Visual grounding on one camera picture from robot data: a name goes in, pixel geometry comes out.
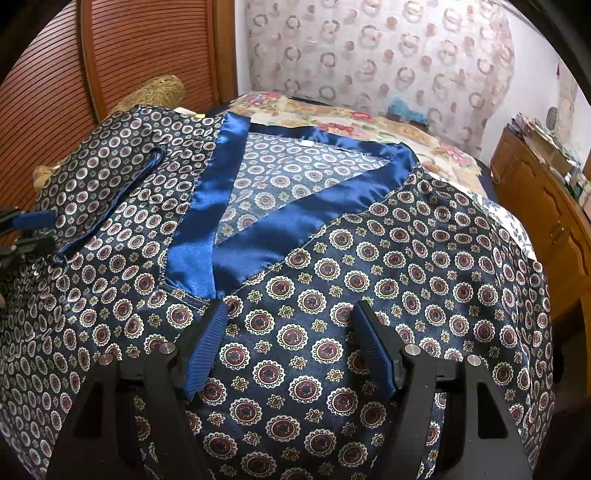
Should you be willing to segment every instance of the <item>navy blue fabric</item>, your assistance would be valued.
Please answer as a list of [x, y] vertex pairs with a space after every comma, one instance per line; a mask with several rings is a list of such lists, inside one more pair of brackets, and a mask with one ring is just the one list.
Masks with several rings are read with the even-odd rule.
[[[373, 142], [357, 143], [360, 149]], [[388, 151], [389, 164], [296, 200], [219, 244], [213, 256], [217, 296], [225, 297], [247, 278], [282, 261], [339, 215], [364, 212], [400, 187], [418, 160], [406, 145], [389, 145]]]
[[277, 127], [275, 125], [266, 126], [261, 124], [251, 124], [249, 129], [252, 133], [275, 135], [281, 138], [297, 138], [300, 140], [311, 140], [313, 142], [322, 143], [324, 145], [331, 145], [337, 148], [346, 148], [367, 155], [374, 155], [382, 157], [390, 162], [397, 159], [401, 147], [406, 148], [414, 156], [414, 153], [405, 144], [381, 144], [377, 142], [365, 142], [355, 140], [354, 138], [341, 137], [339, 135], [330, 134], [324, 130], [315, 127]]
[[168, 250], [169, 282], [203, 299], [216, 296], [213, 242], [242, 161], [250, 118], [228, 113], [207, 168], [193, 190], [191, 205]]
[[131, 190], [137, 187], [140, 182], [146, 177], [146, 174], [152, 171], [154, 167], [159, 165], [162, 162], [162, 159], [165, 157], [165, 150], [161, 147], [154, 147], [150, 151], [150, 156], [148, 157], [148, 161], [141, 167], [141, 169], [135, 174], [135, 178], [128, 183], [124, 188], [121, 188], [117, 191], [117, 193], [111, 199], [111, 202], [105, 206], [105, 210], [103, 213], [98, 217], [98, 220], [94, 222], [94, 225], [89, 228], [84, 235], [79, 236], [71, 243], [65, 244], [58, 250], [58, 255], [62, 257], [67, 257], [70, 252], [74, 252], [77, 248], [83, 245], [86, 240], [91, 236], [94, 235], [95, 232], [99, 229], [100, 224], [105, 220], [113, 210], [117, 207], [119, 200], [124, 196], [127, 195]]
[[359, 213], [400, 187], [418, 163], [404, 144], [363, 142], [313, 127], [251, 124], [250, 130], [283, 138], [312, 140], [379, 156], [388, 165], [296, 200], [214, 248], [215, 231], [228, 204], [245, 148], [249, 119], [228, 114], [216, 150], [196, 186], [191, 206], [168, 252], [169, 282], [190, 294], [222, 298], [265, 267], [283, 260], [310, 235], [343, 213]]

